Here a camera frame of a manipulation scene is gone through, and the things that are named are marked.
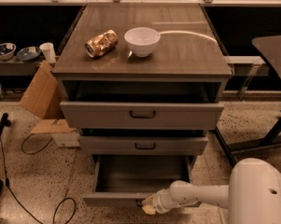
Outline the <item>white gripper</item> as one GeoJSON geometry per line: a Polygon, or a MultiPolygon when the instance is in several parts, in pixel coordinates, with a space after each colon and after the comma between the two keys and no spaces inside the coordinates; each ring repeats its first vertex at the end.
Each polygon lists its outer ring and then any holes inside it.
{"type": "Polygon", "coordinates": [[[177,202],[175,202],[171,196],[169,189],[162,189],[155,194],[148,196],[142,201],[142,209],[147,215],[165,214],[174,208],[177,208],[177,202]]]}

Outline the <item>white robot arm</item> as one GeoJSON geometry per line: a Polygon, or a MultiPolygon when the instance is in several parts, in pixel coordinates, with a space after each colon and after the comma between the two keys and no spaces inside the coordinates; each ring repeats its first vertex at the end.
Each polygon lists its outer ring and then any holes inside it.
{"type": "Polygon", "coordinates": [[[175,181],[146,198],[142,209],[155,215],[196,203],[227,209],[229,224],[281,224],[281,173],[266,161],[243,159],[233,167],[227,185],[175,181]]]}

